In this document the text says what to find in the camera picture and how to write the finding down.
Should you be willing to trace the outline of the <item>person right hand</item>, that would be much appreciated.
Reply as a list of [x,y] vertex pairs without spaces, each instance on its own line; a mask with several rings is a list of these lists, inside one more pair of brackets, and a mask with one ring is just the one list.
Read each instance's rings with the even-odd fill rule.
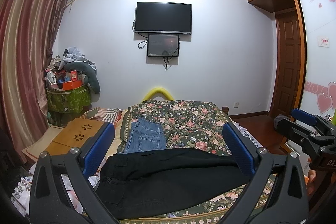
[[316,171],[310,169],[307,173],[307,180],[306,180],[306,189],[308,195],[311,195],[315,191],[315,180],[316,180]]

